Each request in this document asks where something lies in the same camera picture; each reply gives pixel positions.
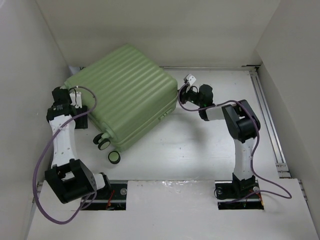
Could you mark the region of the green suitcase blue lining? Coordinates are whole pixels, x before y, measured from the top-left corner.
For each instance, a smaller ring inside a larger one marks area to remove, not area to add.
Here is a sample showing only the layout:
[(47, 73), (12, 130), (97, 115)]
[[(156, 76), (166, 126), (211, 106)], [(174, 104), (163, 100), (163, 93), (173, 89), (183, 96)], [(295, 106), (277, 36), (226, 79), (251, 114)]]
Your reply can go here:
[(70, 76), (64, 87), (78, 87), (82, 104), (99, 130), (94, 144), (109, 146), (112, 164), (175, 110), (177, 80), (131, 44), (125, 44)]

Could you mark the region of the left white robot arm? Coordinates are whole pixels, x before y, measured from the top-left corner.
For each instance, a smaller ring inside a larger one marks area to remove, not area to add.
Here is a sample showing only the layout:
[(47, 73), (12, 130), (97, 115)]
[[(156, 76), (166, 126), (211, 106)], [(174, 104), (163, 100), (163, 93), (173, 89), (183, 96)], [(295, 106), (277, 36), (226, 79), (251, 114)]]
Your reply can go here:
[(46, 120), (52, 130), (53, 159), (45, 180), (63, 204), (91, 194), (109, 197), (113, 190), (108, 177), (103, 172), (92, 173), (77, 155), (75, 130), (88, 127), (91, 109), (83, 105), (75, 87), (56, 87), (51, 93), (53, 104)]

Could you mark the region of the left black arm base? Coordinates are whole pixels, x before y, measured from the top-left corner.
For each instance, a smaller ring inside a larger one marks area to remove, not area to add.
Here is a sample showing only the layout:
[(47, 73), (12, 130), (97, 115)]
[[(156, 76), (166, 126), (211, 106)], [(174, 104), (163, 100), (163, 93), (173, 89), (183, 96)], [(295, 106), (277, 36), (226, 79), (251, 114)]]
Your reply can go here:
[(127, 206), (128, 181), (112, 180), (111, 191), (100, 189), (95, 200), (84, 211), (125, 211)]

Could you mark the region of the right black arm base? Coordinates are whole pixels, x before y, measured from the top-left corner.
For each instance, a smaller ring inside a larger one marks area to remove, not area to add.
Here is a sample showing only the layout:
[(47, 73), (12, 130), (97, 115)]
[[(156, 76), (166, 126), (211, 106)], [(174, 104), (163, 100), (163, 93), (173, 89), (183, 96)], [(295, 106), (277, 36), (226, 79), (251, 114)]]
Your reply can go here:
[(259, 189), (257, 181), (242, 191), (237, 191), (231, 180), (217, 180), (214, 184), (218, 210), (264, 210), (261, 196), (253, 193), (254, 189)]

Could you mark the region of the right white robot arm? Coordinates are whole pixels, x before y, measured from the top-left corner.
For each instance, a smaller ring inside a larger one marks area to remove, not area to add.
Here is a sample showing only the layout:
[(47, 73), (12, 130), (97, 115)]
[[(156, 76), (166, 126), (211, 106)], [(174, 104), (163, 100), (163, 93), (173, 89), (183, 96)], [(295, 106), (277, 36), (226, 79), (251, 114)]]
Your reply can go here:
[(215, 194), (219, 200), (243, 198), (257, 186), (251, 159), (261, 124), (247, 100), (214, 104), (213, 96), (213, 88), (207, 84), (194, 91), (186, 83), (178, 90), (177, 99), (181, 106), (187, 102), (198, 106), (194, 111), (203, 121), (225, 122), (234, 141), (235, 166), (230, 182), (215, 183)]

